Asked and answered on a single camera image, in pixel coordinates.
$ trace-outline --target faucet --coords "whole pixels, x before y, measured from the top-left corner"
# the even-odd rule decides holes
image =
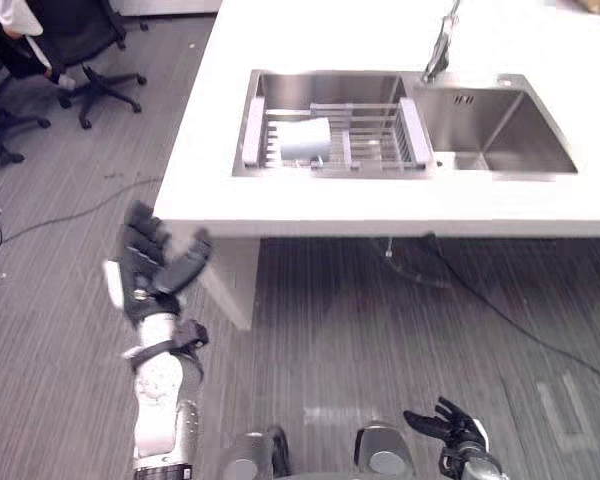
[[[458,22],[458,7],[460,6],[461,0],[455,0],[451,11],[442,18],[442,28],[438,34],[438,39],[433,47],[433,54],[431,60],[427,64],[424,73],[422,74],[422,81],[424,83],[431,83],[435,80],[440,72],[446,70],[449,66],[449,45],[451,44],[451,32],[453,27]]]

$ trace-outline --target white wall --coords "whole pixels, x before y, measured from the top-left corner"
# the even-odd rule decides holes
[[[122,15],[217,12],[222,0],[110,0]]]

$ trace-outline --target white countertop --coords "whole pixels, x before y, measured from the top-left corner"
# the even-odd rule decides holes
[[[418,71],[451,0],[224,0],[156,201],[227,237],[600,235],[600,16],[464,0],[449,71],[521,73],[565,134],[557,182],[232,177],[252,69]]]

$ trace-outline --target sink basin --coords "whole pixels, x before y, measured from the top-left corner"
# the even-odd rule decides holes
[[[283,127],[316,118],[328,119],[328,155],[323,148],[285,158]],[[521,75],[476,84],[443,73],[425,84],[419,72],[252,72],[235,176],[428,179],[479,170],[498,180],[577,173],[562,133]]]
[[[436,85],[412,94],[440,166],[577,172],[548,114],[524,90]]]

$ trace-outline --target floor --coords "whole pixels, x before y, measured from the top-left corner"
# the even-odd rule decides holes
[[[160,175],[213,19],[130,25],[128,48],[102,72],[138,69],[128,92],[90,132],[44,80],[9,91],[9,105],[52,121],[12,137],[25,163],[0,172],[5,234],[76,213],[133,181]],[[97,213],[33,231],[0,250],[0,480],[130,478],[135,399],[120,354],[134,333],[110,306],[101,261],[139,187]],[[469,282],[520,325],[600,369],[600,239],[443,239]],[[397,262],[445,278],[421,242]],[[409,431],[404,409],[433,413],[439,395],[480,417],[511,478],[600,480],[600,379],[513,330],[459,287],[404,281],[367,240],[263,240],[253,329],[238,332],[203,291],[186,311],[210,330],[199,478],[234,435],[285,427],[297,472],[347,471],[355,431],[372,418],[399,425],[419,478],[440,478],[441,445]]]

